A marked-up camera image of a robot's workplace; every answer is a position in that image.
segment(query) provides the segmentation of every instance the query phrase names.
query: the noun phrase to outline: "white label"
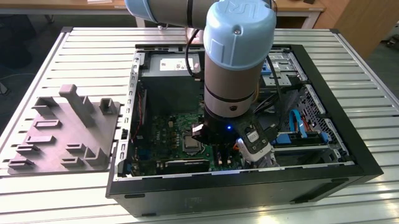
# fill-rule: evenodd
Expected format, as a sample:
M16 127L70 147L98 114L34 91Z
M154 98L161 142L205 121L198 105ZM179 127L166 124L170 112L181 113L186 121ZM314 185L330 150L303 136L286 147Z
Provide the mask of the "white label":
M193 58L189 59L190 68L193 69ZM165 58L162 59L161 71L181 71L187 70L185 58Z
M250 134L247 134L247 137L249 137L250 142L255 142L259 139L259 134L257 131L254 131Z

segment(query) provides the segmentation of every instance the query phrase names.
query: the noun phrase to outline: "wooden desk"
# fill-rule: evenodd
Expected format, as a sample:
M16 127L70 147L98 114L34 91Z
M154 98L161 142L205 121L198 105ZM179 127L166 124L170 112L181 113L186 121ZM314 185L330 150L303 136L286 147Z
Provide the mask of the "wooden desk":
M319 0L311 5L303 0L275 0L278 16L305 17L302 28L314 28L321 12L326 10ZM107 4L88 4L87 0L0 0L0 14L130 14L125 0Z

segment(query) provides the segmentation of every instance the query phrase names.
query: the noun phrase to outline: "black cable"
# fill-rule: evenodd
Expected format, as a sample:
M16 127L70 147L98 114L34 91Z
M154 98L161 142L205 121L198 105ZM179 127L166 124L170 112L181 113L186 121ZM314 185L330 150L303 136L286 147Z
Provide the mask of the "black cable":
M275 4L275 21L277 21L277 14L278 14L278 12L279 12L279 9L278 9L278 7L277 7L277 2L275 2L275 0L274 0L274 4Z
M194 38L199 34L199 31L201 31L199 29L195 30L195 32L193 33L193 36L191 36L191 38L190 38L190 40L187 42L187 45L186 45L186 67L187 67L189 74L194 78L195 78L197 73L193 72L191 67L190 67L190 63L189 63L189 50L190 50L190 45L191 45L191 43L194 41Z
M279 121L279 125L278 125L278 130L281 130L282 120L283 120L283 113L285 113L283 94L282 94L282 88L281 88L281 84L279 84L279 79L278 79L277 73L275 73L274 63L273 63L273 60L270 59L269 55L266 57L266 60L267 60L270 69L271 69L273 74L274 74L277 93L279 95L279 101L281 101L281 113L279 113L279 115L281 115L281 121Z

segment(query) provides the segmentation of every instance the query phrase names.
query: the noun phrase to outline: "floor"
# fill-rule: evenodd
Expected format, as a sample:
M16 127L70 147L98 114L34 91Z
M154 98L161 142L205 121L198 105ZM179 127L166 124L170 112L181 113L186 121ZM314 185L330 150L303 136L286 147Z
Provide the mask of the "floor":
M2 80L2 83L11 89L8 96L0 95L0 134L12 117L12 113L19 106L19 102L30 87L34 74L40 69L42 63L47 57L52 44L58 38L59 32L66 26L75 27L135 27L135 19L129 15L56 15L55 23L48 24L44 16L31 15L30 20L36 30L36 37L26 42L28 51L32 54L32 62L22 69L8 69L0 64L0 79L12 74L24 74L12 76ZM379 75L381 79L399 97L399 50L389 49L381 44L370 56L367 63Z

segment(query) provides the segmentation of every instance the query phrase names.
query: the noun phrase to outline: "light blue joint cover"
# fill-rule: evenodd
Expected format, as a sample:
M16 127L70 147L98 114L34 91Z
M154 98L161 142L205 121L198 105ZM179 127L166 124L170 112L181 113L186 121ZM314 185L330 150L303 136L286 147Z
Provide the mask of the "light blue joint cover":
M263 0L221 0L209 10L205 47L214 63L229 70L261 64L273 48L275 12Z
M149 0L125 0L125 4L134 16L158 23L149 6Z

